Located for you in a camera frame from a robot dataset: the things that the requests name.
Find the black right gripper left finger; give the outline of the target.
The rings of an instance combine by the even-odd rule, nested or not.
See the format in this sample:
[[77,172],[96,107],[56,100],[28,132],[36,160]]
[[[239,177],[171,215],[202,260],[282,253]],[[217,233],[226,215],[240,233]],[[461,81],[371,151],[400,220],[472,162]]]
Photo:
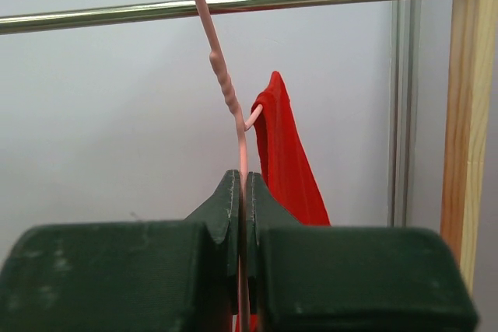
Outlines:
[[240,178],[182,220],[39,225],[1,270],[3,331],[229,331]]

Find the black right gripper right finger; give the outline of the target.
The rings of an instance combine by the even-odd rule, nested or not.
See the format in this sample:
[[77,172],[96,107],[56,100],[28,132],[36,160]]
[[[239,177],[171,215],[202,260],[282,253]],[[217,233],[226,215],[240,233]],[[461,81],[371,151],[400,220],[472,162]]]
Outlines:
[[421,228],[304,225],[247,178],[247,255],[258,331],[474,331],[448,245]]

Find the red t shirt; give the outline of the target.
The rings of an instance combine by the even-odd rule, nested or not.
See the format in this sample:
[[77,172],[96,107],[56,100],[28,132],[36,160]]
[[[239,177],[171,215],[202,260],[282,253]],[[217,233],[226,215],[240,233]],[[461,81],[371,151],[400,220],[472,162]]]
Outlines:
[[249,329],[337,331],[331,280],[338,274],[339,234],[297,133],[285,83],[273,72],[255,103],[261,172],[246,188]]

